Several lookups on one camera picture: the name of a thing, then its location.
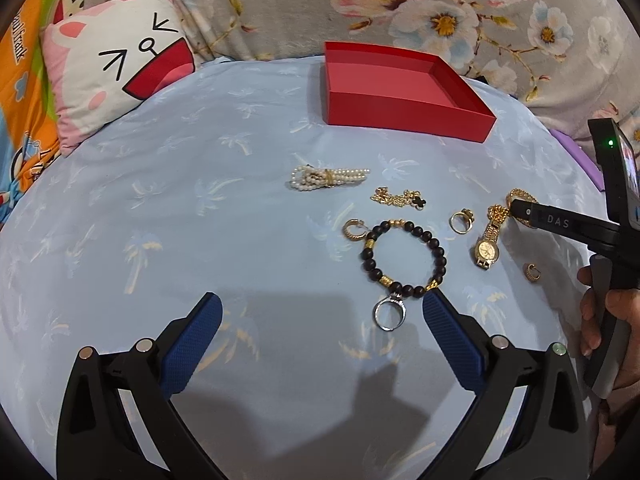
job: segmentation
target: blue rubber pad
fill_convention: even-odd
[[[485,384],[481,353],[436,294],[425,294],[422,314],[460,385],[478,395]]]
[[[212,294],[162,360],[160,389],[165,399],[186,388],[220,323],[222,302]]]

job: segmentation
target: red box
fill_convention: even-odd
[[[484,142],[495,116],[472,88],[432,54],[327,41],[327,122],[408,130]]]

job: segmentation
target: finger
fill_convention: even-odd
[[[584,338],[581,338],[580,339],[580,353],[582,355],[584,355],[585,357],[589,357],[592,352],[593,352],[593,350],[591,350],[591,347],[589,346],[589,343],[587,343],[584,340]]]
[[[580,314],[582,315],[582,319],[587,321],[596,314],[596,297],[592,288],[587,290],[580,300]]]
[[[610,290],[605,306],[618,319],[631,325],[631,330],[640,333],[640,290]]]
[[[598,321],[592,317],[590,320],[583,319],[580,332],[582,333],[582,339],[584,339],[591,350],[595,350],[602,341],[600,336],[600,327]]]
[[[591,276],[591,267],[583,267],[578,270],[578,281],[583,285],[591,285],[593,278]]]

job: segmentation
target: light blue bedsheet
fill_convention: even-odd
[[[585,247],[510,219],[490,270],[470,257],[487,208],[513,187],[604,218],[571,156],[523,105],[473,81],[498,117],[484,144],[327,126],[321,70],[319,57],[204,66],[57,160],[17,205],[0,234],[0,402],[50,472],[76,352],[156,337],[210,290],[223,325],[173,401],[229,478],[415,479],[472,393],[419,301],[407,300],[400,330],[373,327],[384,291],[360,268],[362,243],[340,232],[349,218],[429,228],[449,260],[442,290],[460,312],[518,346],[559,340],[577,354]],[[356,187],[290,189],[292,168],[306,163],[371,173]],[[420,190],[426,208],[373,202],[379,186]],[[447,225],[461,208],[476,214],[468,235]],[[376,259],[404,283],[425,283],[433,269],[399,231],[381,238]],[[536,285],[526,262],[542,272]],[[485,461],[499,455],[521,398]]]

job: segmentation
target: floral fabric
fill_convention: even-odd
[[[587,120],[624,120],[640,103],[640,39],[615,0],[176,1],[204,59],[307,56],[325,40],[423,50],[516,96],[591,156]],[[638,153],[640,128],[631,138]]]

